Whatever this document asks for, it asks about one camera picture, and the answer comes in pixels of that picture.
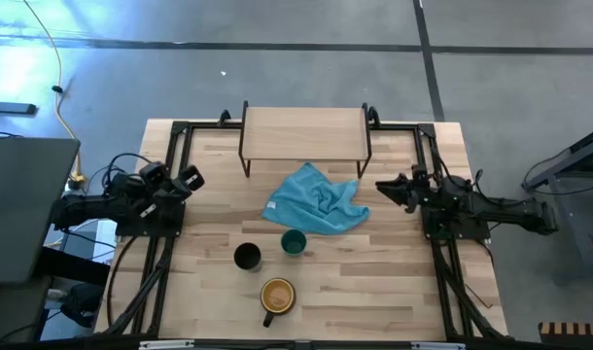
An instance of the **coffee mug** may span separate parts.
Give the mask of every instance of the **coffee mug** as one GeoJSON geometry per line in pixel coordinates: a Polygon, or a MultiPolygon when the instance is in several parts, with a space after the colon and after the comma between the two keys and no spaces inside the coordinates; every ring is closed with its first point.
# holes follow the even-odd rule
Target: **coffee mug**
{"type": "Polygon", "coordinates": [[[297,293],[290,282],[283,278],[273,278],[266,282],[260,292],[262,307],[266,310],[266,317],[262,323],[270,326],[275,316],[285,315],[295,306],[297,293]]]}
{"type": "Polygon", "coordinates": [[[305,251],[307,237],[298,229],[289,229],[281,236],[281,248],[291,257],[298,257],[305,251]]]}
{"type": "Polygon", "coordinates": [[[236,265],[249,272],[262,269],[262,251],[253,243],[243,243],[234,251],[236,265]]]}

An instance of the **yellow cable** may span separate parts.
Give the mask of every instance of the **yellow cable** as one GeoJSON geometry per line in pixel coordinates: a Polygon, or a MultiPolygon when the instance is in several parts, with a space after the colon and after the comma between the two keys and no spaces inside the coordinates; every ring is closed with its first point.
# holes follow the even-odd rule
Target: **yellow cable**
{"type": "MultiPolygon", "coordinates": [[[[56,48],[56,45],[54,44],[54,40],[52,39],[51,33],[48,31],[48,29],[46,29],[46,26],[42,23],[42,20],[39,18],[39,16],[37,16],[35,11],[31,7],[31,5],[29,5],[29,3],[26,0],[22,0],[22,1],[26,5],[26,7],[28,7],[28,9],[31,11],[31,13],[35,17],[35,19],[37,19],[37,21],[40,23],[40,25],[42,26],[42,29],[44,29],[44,31],[46,32],[46,35],[48,35],[48,38],[51,41],[52,48],[54,49],[54,53],[56,53],[56,61],[58,62],[58,65],[59,65],[59,76],[58,76],[58,80],[57,80],[57,86],[61,87],[61,74],[62,74],[63,69],[61,68],[61,57],[59,56],[59,50],[56,48]]],[[[61,114],[59,113],[59,108],[61,107],[61,103],[59,103],[59,92],[55,91],[54,92],[54,114],[56,115],[56,118],[59,120],[61,125],[63,125],[63,127],[65,127],[65,129],[70,134],[70,136],[73,139],[78,140],[78,138],[76,137],[76,135],[74,135],[74,132],[72,131],[70,126],[68,126],[67,122],[65,122],[65,120],[61,117],[61,114]]],[[[83,182],[84,180],[86,180],[85,176],[83,176],[83,173],[81,172],[81,151],[78,151],[76,153],[76,160],[74,161],[74,171],[72,171],[72,180],[77,181],[77,182],[83,182]]]]}

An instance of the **brown mug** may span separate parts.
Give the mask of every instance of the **brown mug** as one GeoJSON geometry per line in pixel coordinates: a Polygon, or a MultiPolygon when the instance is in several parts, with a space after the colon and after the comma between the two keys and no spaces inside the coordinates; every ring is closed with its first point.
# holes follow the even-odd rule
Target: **brown mug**
{"type": "Polygon", "coordinates": [[[266,317],[262,323],[265,327],[270,326],[275,316],[285,315],[297,300],[295,287],[283,278],[273,278],[264,283],[260,292],[262,307],[266,310],[266,317]]]}

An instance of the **crumpled towel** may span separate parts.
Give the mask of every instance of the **crumpled towel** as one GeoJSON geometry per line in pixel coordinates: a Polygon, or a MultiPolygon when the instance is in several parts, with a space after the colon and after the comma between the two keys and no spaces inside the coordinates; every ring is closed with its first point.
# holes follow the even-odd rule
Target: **crumpled towel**
{"type": "Polygon", "coordinates": [[[262,217],[302,231],[340,234],[369,217],[369,209],[351,204],[357,181],[332,184],[307,162],[288,176],[268,199],[262,217]]]}

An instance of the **black cup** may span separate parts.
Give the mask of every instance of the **black cup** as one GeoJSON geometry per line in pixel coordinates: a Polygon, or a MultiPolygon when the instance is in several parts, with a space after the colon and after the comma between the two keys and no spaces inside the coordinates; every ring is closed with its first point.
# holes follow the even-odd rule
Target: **black cup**
{"type": "Polygon", "coordinates": [[[234,251],[236,265],[249,272],[258,272],[262,268],[262,252],[253,243],[243,243],[234,251]]]}

